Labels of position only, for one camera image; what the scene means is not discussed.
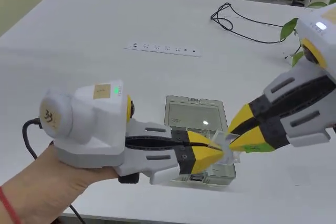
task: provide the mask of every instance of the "black stripe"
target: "black stripe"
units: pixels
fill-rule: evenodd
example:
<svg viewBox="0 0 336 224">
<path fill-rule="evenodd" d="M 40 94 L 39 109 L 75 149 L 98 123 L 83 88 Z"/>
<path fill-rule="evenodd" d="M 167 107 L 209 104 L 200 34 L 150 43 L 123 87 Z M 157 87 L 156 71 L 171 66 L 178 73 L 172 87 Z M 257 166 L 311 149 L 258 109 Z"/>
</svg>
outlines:
<svg viewBox="0 0 336 224">
<path fill-rule="evenodd" d="M 265 142 L 274 149 L 278 149 L 289 144 L 286 138 L 287 133 L 280 122 L 280 117 L 277 116 L 262 122 L 259 128 Z"/>
<path fill-rule="evenodd" d="M 249 118 L 245 122 L 241 123 L 231 132 L 232 134 L 242 135 L 245 132 L 257 127 L 259 125 L 259 120 L 263 119 L 262 114 L 271 108 L 271 103 L 264 94 L 251 101 L 248 105 L 252 111 L 253 118 Z"/>
<path fill-rule="evenodd" d="M 182 145 L 173 147 L 177 162 L 180 166 L 180 174 L 191 174 L 196 162 L 196 157 L 193 148 L 188 146 L 190 144 L 188 132 L 174 130 L 172 131 L 172 139 L 183 143 Z"/>
</svg>

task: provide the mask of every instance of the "label sticker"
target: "label sticker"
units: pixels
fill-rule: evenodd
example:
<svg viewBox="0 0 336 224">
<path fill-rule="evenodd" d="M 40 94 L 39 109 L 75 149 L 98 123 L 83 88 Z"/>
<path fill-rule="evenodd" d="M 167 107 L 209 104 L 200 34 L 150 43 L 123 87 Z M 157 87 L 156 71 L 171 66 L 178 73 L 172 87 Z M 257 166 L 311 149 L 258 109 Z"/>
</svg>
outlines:
<svg viewBox="0 0 336 224">
<path fill-rule="evenodd" d="M 40 119 L 56 131 L 59 127 L 61 115 L 46 102 L 43 102 L 40 106 Z"/>
<path fill-rule="evenodd" d="M 93 99 L 111 98 L 111 84 L 98 84 L 94 88 Z"/>
<path fill-rule="evenodd" d="M 330 21 L 334 25 L 336 25 L 336 7 L 330 9 L 326 13 L 322 15 L 322 18 L 325 18 L 326 20 Z"/>
</svg>

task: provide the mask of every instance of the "human hand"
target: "human hand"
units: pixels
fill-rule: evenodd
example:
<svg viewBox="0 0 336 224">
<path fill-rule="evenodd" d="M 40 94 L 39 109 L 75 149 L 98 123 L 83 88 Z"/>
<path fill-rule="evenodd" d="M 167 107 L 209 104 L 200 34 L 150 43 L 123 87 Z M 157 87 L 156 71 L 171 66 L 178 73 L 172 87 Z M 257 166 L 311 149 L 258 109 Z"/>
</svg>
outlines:
<svg viewBox="0 0 336 224">
<path fill-rule="evenodd" d="M 118 178 L 111 167 L 78 169 L 60 162 L 49 146 L 2 188 L 22 223 L 51 223 L 89 185 Z"/>
</svg>

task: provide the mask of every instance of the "power strip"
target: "power strip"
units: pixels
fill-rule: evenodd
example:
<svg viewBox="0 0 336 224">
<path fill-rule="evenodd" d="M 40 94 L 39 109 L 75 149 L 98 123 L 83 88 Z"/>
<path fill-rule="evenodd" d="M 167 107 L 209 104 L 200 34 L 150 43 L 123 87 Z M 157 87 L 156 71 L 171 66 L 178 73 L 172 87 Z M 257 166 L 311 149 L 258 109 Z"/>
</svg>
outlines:
<svg viewBox="0 0 336 224">
<path fill-rule="evenodd" d="M 201 52 L 196 48 L 191 47 L 178 47 L 172 45 L 159 45 L 155 43 L 147 42 L 131 42 L 128 44 L 126 49 L 139 50 L 139 51 L 149 51 L 149 52 L 160 52 L 163 54 L 172 55 L 186 55 L 193 57 L 201 57 Z"/>
</svg>

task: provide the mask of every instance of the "white table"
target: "white table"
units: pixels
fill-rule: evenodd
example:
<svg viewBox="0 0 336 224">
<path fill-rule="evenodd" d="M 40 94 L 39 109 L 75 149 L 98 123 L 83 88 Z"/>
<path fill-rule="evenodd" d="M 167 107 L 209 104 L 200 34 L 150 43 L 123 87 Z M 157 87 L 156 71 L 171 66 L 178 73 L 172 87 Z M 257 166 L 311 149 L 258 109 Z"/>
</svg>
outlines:
<svg viewBox="0 0 336 224">
<path fill-rule="evenodd" d="M 228 122 L 241 106 L 289 69 L 297 38 L 261 45 L 209 21 L 223 2 L 241 14 L 284 24 L 300 7 L 239 0 L 43 0 L 0 39 L 0 184 L 31 157 L 22 124 L 38 115 L 51 86 L 74 91 L 121 78 L 135 118 L 163 123 L 166 95 L 222 100 Z M 237 31 L 277 40 L 279 29 L 231 18 Z M 195 46 L 202 57 L 125 50 L 143 40 Z M 37 153 L 50 139 L 28 132 Z M 92 185 L 75 202 L 83 216 L 181 223 L 332 223 L 336 217 L 336 141 L 269 154 L 242 154 L 228 187 L 151 186 L 116 180 Z"/>
</svg>

